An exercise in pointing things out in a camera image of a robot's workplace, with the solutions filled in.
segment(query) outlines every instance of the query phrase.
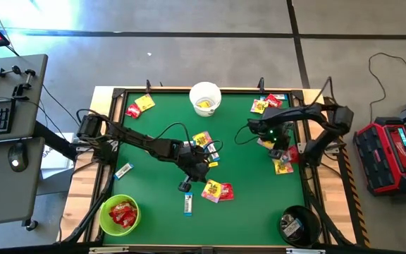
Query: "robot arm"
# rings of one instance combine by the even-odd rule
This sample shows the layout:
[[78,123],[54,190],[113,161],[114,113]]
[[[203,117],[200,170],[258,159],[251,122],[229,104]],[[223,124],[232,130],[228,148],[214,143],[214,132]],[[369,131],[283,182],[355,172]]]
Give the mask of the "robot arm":
[[[332,111],[332,122],[328,122],[322,111]],[[306,163],[319,166],[324,150],[339,136],[350,131],[353,112],[348,107],[314,103],[304,107],[289,109],[266,108],[262,119],[248,119],[248,127],[261,140],[275,143],[269,156],[279,158],[288,149],[290,138],[288,130],[292,121],[313,120],[324,128],[316,140],[310,140],[303,153]]]
[[[106,135],[100,133],[103,121],[107,126]],[[82,118],[77,137],[92,146],[94,149],[92,160],[95,162],[109,164],[116,159],[113,157],[112,145],[109,142],[115,140],[143,149],[162,162],[175,163],[186,174],[185,180],[178,187],[180,191],[188,192],[191,188],[190,181],[207,182],[209,154],[200,146],[192,147],[183,141],[169,138],[152,138],[96,114]]]

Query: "red power station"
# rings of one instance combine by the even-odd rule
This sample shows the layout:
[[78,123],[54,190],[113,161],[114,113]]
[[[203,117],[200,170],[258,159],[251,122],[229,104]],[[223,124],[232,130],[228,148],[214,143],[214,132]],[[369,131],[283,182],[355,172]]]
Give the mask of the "red power station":
[[406,131],[398,117],[377,117],[355,132],[367,189],[373,195],[406,193]]

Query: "green bowl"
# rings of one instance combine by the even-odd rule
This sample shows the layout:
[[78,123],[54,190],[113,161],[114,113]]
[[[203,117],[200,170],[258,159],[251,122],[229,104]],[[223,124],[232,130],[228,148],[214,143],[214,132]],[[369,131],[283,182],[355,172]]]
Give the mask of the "green bowl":
[[[111,212],[111,208],[120,204],[123,201],[131,201],[137,207],[137,217],[132,227],[129,229],[124,229],[121,225],[113,222],[112,217],[109,216]],[[140,222],[140,208],[139,205],[135,202],[135,200],[128,196],[128,195],[115,195],[110,197],[106,202],[101,204],[99,208],[99,225],[101,229],[103,229],[106,234],[111,236],[126,236],[127,234],[131,233],[132,230],[139,224]]]

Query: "green table surface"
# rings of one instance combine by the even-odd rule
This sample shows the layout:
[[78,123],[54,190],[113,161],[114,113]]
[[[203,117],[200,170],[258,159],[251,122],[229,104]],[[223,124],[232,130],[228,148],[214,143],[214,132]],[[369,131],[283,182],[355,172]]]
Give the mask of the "green table surface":
[[[127,105],[142,96],[130,93]],[[136,200],[142,217],[127,236],[104,236],[104,244],[151,245],[237,245],[284,246],[276,223],[285,208],[304,205],[297,165],[291,174],[276,175],[267,149],[256,143],[236,145],[234,136],[248,118],[261,115],[250,112],[259,95],[222,95],[222,102],[210,117],[198,116],[187,93],[152,94],[156,106],[138,119],[125,117],[123,125],[141,133],[157,136],[176,121],[187,126],[191,138],[208,131],[213,140],[222,140],[219,166],[211,168],[208,179],[231,183],[235,199],[219,203],[202,198],[205,183],[192,183],[192,216],[184,215],[184,193],[178,184],[185,174],[174,164],[160,162],[144,150],[122,144],[117,170],[130,162],[134,165],[122,179],[115,180],[113,195],[126,194]],[[287,100],[283,107],[289,107]],[[238,142],[251,138],[242,130]],[[162,138],[185,140],[182,126],[174,126]],[[295,143],[292,135],[291,144]]]

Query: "computer mouse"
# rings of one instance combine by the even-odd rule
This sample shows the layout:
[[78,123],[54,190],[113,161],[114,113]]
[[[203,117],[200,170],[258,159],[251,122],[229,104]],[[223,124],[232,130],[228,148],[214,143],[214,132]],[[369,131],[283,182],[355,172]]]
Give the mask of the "computer mouse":
[[28,161],[25,144],[17,142],[15,145],[12,145],[8,150],[7,157],[8,163],[15,172],[22,172],[27,168]]

